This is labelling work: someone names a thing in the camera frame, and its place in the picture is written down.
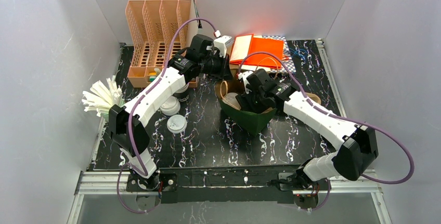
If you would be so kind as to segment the green paper bag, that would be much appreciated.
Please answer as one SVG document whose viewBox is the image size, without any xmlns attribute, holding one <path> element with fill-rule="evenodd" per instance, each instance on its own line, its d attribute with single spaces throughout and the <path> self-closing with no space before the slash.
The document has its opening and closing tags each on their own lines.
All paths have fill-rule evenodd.
<svg viewBox="0 0 441 224">
<path fill-rule="evenodd" d="M 214 90 L 222 111 L 252 136 L 261 132 L 276 114 L 277 109 L 274 108 L 268 108 L 262 113 L 254 113 L 238 110 L 238 108 L 223 102 L 227 93 L 240 95 L 244 92 L 244 85 L 238 80 L 216 82 Z"/>
</svg>

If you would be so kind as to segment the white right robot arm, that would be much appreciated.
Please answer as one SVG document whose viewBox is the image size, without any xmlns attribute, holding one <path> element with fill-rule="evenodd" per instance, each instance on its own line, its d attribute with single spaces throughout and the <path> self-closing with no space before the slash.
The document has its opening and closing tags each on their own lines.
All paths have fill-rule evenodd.
<svg viewBox="0 0 441 224">
<path fill-rule="evenodd" d="M 323 136 L 335 152 L 303 163 L 294 181 L 312 183 L 343 176 L 356 181 L 378 157 L 375 131 L 366 125 L 341 120 L 320 104 L 302 94 L 294 81 L 278 82 L 264 69 L 238 74 L 244 92 L 238 95 L 241 109 L 261 113 L 267 108 L 295 117 Z"/>
</svg>

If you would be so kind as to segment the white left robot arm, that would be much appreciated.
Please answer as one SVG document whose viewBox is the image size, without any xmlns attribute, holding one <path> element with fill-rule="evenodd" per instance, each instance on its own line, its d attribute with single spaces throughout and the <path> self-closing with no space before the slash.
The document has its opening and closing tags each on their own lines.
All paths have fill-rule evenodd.
<svg viewBox="0 0 441 224">
<path fill-rule="evenodd" d="M 157 167 L 148 150 L 149 120 L 161 105 L 200 74 L 229 77 L 227 50 L 233 42 L 233 37 L 227 35 L 216 39 L 195 35 L 190 46 L 177 51 L 160 75 L 138 96 L 123 106 L 115 104 L 110 108 L 109 137 L 127 156 L 131 172 L 148 190 L 160 186 Z"/>
</svg>

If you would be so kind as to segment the orange paper bag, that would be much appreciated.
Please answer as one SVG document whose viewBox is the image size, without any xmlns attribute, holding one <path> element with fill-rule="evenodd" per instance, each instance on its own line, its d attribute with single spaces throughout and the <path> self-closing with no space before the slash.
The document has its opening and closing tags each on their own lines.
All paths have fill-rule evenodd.
<svg viewBox="0 0 441 224">
<path fill-rule="evenodd" d="M 247 58 L 242 68 L 248 65 L 278 70 L 281 68 L 280 61 L 283 59 L 283 48 L 284 41 L 282 40 L 255 37 L 253 34 L 237 36 L 235 37 L 229 63 L 239 65 L 246 56 L 259 52 L 260 54 Z"/>
</svg>

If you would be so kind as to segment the stack of white paper cups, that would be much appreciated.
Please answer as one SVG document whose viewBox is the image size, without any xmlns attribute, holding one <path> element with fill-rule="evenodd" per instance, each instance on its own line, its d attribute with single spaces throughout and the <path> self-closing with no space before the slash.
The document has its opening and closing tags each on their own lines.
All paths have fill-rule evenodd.
<svg viewBox="0 0 441 224">
<path fill-rule="evenodd" d="M 175 92 L 175 93 L 173 94 L 173 96 L 174 96 L 175 98 L 177 98 L 177 100 L 178 100 L 179 102 L 185 102 L 185 101 L 187 101 L 188 98 L 189 98 L 189 91 L 188 91 L 188 88 L 189 88 L 189 84 L 186 84 L 184 87 L 182 87 L 182 88 L 179 89 L 177 92 Z"/>
</svg>

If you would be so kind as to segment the checkered blue white bag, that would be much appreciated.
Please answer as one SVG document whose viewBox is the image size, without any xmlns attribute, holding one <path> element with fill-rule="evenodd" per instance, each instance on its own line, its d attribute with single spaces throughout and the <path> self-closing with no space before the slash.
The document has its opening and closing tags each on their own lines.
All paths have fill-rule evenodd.
<svg viewBox="0 0 441 224">
<path fill-rule="evenodd" d="M 283 56 L 282 63 L 287 66 L 290 72 L 295 73 L 295 65 L 292 60 L 292 55 L 290 49 L 288 47 L 288 42 L 284 36 L 262 36 L 262 38 L 275 39 L 279 41 L 283 41 Z"/>
</svg>

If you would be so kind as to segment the white cup lid stack back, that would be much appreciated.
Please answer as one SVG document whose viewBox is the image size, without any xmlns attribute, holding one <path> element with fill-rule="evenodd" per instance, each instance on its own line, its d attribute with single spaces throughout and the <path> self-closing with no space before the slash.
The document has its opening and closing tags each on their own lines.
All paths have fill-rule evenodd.
<svg viewBox="0 0 441 224">
<path fill-rule="evenodd" d="M 173 116 L 180 111 L 180 102 L 179 100 L 171 96 L 169 97 L 161 106 L 160 111 L 166 116 Z"/>
</svg>

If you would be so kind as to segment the white cup lid stack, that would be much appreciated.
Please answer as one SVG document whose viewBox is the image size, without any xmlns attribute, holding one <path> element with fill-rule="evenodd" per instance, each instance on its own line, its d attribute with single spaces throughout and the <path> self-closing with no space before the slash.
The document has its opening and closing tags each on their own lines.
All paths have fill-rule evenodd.
<svg viewBox="0 0 441 224">
<path fill-rule="evenodd" d="M 187 120 L 184 116 L 175 114 L 167 120 L 166 126 L 171 133 L 179 134 L 185 131 Z"/>
<path fill-rule="evenodd" d="M 180 111 L 180 102 L 179 100 L 171 96 L 169 97 L 161 106 L 160 111 L 166 116 L 173 116 Z"/>
</svg>

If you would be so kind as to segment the stack of pulp cup carriers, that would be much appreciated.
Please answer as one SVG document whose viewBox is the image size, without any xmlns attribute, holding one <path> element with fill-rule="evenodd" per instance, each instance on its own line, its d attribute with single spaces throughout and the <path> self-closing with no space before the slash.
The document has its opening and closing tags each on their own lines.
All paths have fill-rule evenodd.
<svg viewBox="0 0 441 224">
<path fill-rule="evenodd" d="M 310 105 L 321 105 L 321 99 L 313 94 L 313 93 L 306 93 L 306 101 L 310 104 Z"/>
</svg>

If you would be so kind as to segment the white cup lid stack front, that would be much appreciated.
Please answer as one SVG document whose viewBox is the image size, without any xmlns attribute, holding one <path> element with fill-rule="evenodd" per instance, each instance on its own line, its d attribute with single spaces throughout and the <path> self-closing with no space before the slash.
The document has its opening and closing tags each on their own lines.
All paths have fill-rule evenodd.
<svg viewBox="0 0 441 224">
<path fill-rule="evenodd" d="M 179 134 L 185 131 L 187 120 L 184 116 L 175 114 L 167 120 L 166 126 L 171 133 Z"/>
</svg>

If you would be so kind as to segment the peach plastic file organizer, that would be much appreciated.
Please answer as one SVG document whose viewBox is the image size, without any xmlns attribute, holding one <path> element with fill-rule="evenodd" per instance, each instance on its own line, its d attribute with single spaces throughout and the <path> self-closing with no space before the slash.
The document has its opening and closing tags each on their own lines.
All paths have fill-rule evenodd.
<svg viewBox="0 0 441 224">
<path fill-rule="evenodd" d="M 162 68 L 170 50 L 175 54 L 188 47 L 201 30 L 195 0 L 130 0 L 125 9 L 134 52 L 127 78 L 135 88 L 151 83 L 156 68 Z"/>
</svg>

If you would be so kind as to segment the bundle of white wrapped straws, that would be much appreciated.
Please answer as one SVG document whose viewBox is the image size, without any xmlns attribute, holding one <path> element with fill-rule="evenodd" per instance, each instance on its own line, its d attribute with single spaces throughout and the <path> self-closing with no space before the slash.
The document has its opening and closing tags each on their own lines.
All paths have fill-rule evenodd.
<svg viewBox="0 0 441 224">
<path fill-rule="evenodd" d="M 107 86 L 102 81 L 95 82 L 90 91 L 83 91 L 82 104 L 84 111 L 94 111 L 98 117 L 109 119 L 109 112 L 112 106 L 122 107 L 122 89 L 115 81 L 116 76 L 107 78 Z"/>
</svg>

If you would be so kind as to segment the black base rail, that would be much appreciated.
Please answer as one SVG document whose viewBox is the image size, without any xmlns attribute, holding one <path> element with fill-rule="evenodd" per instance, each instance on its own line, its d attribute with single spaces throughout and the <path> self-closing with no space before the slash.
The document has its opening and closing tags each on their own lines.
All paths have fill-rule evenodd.
<svg viewBox="0 0 441 224">
<path fill-rule="evenodd" d="M 131 172 L 128 192 L 160 196 L 163 204 L 183 202 L 318 203 L 327 182 L 306 182 L 297 165 L 160 168 L 150 179 Z"/>
</svg>

